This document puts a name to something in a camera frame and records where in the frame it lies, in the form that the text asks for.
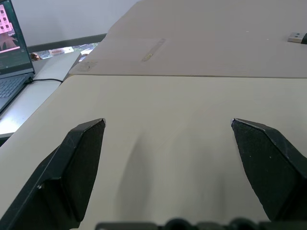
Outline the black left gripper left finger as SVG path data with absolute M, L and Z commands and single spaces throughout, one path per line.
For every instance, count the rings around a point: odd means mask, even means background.
M 83 221 L 106 121 L 79 124 L 34 170 L 0 219 L 0 230 L 71 230 Z

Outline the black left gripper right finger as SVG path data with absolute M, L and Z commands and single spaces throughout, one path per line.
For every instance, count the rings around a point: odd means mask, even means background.
M 248 181 L 272 221 L 307 221 L 307 158 L 277 129 L 231 124 Z

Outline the white side table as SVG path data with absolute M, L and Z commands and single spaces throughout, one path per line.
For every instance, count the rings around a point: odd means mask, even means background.
M 0 139 L 9 138 L 60 86 L 81 58 L 71 52 L 34 62 L 34 82 L 27 85 L 0 114 Z

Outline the dark grey open laptop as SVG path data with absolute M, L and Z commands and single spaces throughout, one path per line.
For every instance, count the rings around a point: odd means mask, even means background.
M 0 114 L 34 75 L 12 0 L 0 0 Z

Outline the silver and black USB plug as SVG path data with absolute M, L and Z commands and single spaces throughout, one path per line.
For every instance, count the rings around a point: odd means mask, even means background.
M 307 45 L 307 33 L 291 33 L 287 41 Z

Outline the strip of clear tape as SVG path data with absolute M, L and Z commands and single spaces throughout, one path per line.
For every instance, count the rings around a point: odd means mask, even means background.
M 166 39 L 160 39 L 150 50 L 149 52 L 142 58 L 141 61 L 145 62 L 148 61 L 154 53 L 165 43 Z

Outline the flat brown cardboard sheet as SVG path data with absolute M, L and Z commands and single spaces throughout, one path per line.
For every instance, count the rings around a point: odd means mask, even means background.
M 291 33 L 307 33 L 307 0 L 141 0 L 70 74 L 307 78 Z

